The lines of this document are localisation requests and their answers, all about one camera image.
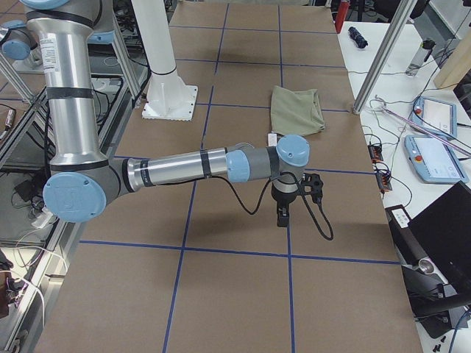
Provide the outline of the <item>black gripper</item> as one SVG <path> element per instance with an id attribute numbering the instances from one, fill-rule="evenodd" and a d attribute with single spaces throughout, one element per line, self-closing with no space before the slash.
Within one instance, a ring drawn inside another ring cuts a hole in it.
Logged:
<path id="1" fill-rule="evenodd" d="M 297 198 L 297 192 L 284 193 L 272 190 L 271 195 L 277 202 L 277 226 L 287 227 L 290 221 L 289 205 Z"/>

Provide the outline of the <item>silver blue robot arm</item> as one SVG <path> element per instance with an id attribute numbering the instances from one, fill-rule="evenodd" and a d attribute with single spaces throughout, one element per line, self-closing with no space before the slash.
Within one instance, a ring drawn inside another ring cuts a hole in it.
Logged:
<path id="1" fill-rule="evenodd" d="M 55 155 L 43 200 L 58 218 L 82 223 L 112 201 L 144 187 L 227 177 L 265 179 L 277 202 L 277 223 L 288 224 L 288 206 L 301 193 L 310 146 L 299 135 L 277 145 L 238 144 L 149 159 L 114 159 L 100 149 L 88 41 L 114 38 L 111 1 L 26 1 L 27 27 L 39 38 Z"/>

